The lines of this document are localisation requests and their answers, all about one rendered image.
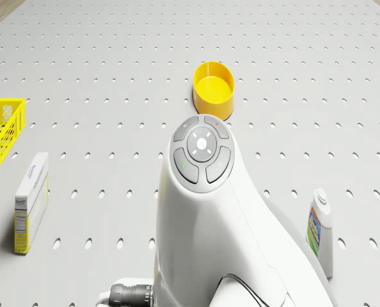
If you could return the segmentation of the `yellow basket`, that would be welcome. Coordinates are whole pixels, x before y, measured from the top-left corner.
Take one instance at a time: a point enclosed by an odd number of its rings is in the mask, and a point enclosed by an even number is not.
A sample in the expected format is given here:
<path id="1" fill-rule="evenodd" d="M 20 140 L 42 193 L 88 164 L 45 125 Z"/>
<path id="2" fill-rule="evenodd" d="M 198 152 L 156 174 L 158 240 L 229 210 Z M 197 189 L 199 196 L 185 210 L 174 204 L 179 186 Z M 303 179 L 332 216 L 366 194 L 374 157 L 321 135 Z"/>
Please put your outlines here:
<path id="1" fill-rule="evenodd" d="M 24 98 L 0 98 L 0 165 L 26 123 Z"/>

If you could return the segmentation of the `yellow bowl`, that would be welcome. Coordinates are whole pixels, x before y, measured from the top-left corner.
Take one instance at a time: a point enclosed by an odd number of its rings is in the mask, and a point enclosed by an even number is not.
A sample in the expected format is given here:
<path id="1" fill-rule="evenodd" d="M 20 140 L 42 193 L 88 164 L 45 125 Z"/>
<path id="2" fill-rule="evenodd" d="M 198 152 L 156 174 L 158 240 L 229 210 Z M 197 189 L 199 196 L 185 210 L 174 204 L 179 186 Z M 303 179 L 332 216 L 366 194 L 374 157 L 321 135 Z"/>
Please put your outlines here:
<path id="1" fill-rule="evenodd" d="M 200 114 L 226 120 L 234 110 L 234 91 L 234 77 L 224 64 L 207 61 L 195 70 L 193 103 Z"/>

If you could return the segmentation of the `yellow and white box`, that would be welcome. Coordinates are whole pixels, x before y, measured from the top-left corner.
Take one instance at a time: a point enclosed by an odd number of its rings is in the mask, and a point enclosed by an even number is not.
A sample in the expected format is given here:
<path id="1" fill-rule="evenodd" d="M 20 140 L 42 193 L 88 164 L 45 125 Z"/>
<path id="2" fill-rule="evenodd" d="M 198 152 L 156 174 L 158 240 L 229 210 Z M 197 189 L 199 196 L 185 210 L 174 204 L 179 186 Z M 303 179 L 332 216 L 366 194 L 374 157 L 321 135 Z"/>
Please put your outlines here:
<path id="1" fill-rule="evenodd" d="M 48 205 L 49 154 L 38 152 L 15 195 L 14 252 L 26 254 Z"/>

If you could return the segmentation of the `small white bottle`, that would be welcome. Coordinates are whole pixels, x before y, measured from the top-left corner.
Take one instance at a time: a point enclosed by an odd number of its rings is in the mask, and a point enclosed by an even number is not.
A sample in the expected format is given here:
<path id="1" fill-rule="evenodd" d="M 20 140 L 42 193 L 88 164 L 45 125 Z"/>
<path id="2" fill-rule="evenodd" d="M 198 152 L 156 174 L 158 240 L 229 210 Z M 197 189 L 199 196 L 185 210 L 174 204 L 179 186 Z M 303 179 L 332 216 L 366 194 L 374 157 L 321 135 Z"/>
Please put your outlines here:
<path id="1" fill-rule="evenodd" d="M 333 276 L 333 218 L 323 188 L 315 189 L 310 205 L 306 241 L 317 257 L 327 278 Z"/>

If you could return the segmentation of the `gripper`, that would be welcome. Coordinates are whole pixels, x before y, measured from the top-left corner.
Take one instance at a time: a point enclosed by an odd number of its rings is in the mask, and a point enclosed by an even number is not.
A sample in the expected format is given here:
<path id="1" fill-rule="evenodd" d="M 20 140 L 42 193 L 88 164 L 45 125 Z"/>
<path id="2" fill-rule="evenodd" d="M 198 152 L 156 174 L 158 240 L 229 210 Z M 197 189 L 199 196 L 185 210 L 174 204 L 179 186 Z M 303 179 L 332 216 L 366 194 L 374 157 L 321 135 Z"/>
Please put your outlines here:
<path id="1" fill-rule="evenodd" d="M 121 278 L 99 294 L 95 307 L 154 307 L 153 279 Z"/>

